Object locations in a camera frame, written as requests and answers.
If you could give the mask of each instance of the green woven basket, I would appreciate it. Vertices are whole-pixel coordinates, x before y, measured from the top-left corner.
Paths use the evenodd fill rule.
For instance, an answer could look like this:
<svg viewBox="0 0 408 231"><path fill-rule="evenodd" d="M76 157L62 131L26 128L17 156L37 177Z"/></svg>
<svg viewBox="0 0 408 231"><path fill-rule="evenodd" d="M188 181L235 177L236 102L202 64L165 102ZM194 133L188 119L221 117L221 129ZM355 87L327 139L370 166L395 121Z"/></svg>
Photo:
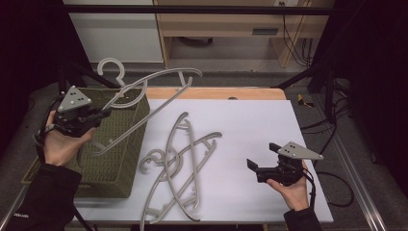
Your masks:
<svg viewBox="0 0 408 231"><path fill-rule="evenodd" d="M92 105L105 105L117 90L80 89L92 99ZM140 90L129 90L117 103L134 100ZM115 140L125 131L147 116L150 108L146 96L135 106L127 109L113 109L111 116L102 120L96 130L94 139L103 144ZM71 161L67 167L80 172L83 177L76 197L110 197L126 198L130 196L136 174L141 144L147 123L144 123L126 139L100 157L92 157L90 153L98 151L96 147L86 144L77 159ZM39 161L35 160L22 183L30 184L39 168Z"/></svg>

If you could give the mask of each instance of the black jacket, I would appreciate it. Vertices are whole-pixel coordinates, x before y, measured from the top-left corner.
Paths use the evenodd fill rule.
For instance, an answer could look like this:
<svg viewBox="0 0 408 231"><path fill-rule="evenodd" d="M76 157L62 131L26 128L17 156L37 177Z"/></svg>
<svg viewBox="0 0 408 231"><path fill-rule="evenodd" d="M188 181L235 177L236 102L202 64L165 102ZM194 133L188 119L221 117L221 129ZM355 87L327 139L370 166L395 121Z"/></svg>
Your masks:
<svg viewBox="0 0 408 231"><path fill-rule="evenodd" d="M73 199L81 178L68 168L43 164L6 231L63 231L74 217ZM311 208L291 210L284 218L290 231L321 230Z"/></svg>

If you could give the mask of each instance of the cabinet door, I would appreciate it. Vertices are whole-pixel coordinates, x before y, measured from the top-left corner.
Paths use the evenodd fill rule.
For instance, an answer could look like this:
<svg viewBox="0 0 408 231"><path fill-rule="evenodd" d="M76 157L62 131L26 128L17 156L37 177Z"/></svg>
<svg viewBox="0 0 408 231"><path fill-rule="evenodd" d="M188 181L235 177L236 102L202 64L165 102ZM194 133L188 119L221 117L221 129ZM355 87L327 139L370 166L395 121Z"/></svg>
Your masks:
<svg viewBox="0 0 408 231"><path fill-rule="evenodd" d="M148 0L64 0L65 4L152 5ZM126 63L162 63L155 14L71 13L89 61L115 58Z"/></svg>

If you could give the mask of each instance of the table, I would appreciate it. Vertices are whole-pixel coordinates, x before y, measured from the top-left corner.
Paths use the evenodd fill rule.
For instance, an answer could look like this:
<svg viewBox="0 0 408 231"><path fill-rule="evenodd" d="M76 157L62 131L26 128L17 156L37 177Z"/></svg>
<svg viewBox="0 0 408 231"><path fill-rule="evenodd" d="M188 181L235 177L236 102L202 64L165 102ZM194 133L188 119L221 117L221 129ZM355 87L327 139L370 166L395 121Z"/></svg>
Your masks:
<svg viewBox="0 0 408 231"><path fill-rule="evenodd" d="M166 97L176 90L149 89L147 97L151 109L163 102L157 98ZM249 100L225 100L230 97L244 99L246 95ZM216 151L198 173L201 199L192 214L200 218L202 224L282 221L283 214L288 211L284 200L268 185L257 183L255 173L246 167L246 158L258 163L260 167L274 167L277 165L277 155L268 150L270 141L280 145L295 141L304 145L291 102L284 99L285 95L281 90L190 88L148 121L140 159L152 148L165 148L172 124L181 113L189 112L187 119L191 121L196 138L215 131L223 134L217 140ZM181 136L175 138L174 143L185 140ZM175 144L174 147L178 149L180 145ZM314 174L317 185L317 216L321 222L331 222L333 218L319 180L311 163L307 162L307 165ZM145 199L162 169L152 165L146 174L137 170L129 198L77 198L75 204L84 219L95 223L139 223ZM156 193L160 200L155 201L156 207L160 208L171 198L166 186L158 188ZM193 222L174 205L159 223Z"/></svg>

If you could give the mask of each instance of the wooden cabinet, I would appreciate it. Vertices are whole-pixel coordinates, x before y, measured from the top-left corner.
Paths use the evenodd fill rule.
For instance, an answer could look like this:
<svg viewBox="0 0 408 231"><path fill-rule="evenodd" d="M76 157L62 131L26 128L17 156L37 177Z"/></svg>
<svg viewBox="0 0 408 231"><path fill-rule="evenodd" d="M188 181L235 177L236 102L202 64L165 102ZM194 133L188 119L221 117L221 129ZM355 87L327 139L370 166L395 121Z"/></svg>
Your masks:
<svg viewBox="0 0 408 231"><path fill-rule="evenodd" d="M198 5L198 6L266 6L273 7L275 0L154 0L155 5ZM327 7L333 0L299 0L298 7ZM320 38L328 16L285 16L286 29L294 44L300 38ZM291 57L290 49L283 41L283 15L254 14L157 14L159 34L165 64L168 63L171 41L174 37L253 37L267 36L274 47L281 67ZM257 29L270 34L259 35ZM287 44L291 44L288 35Z"/></svg>

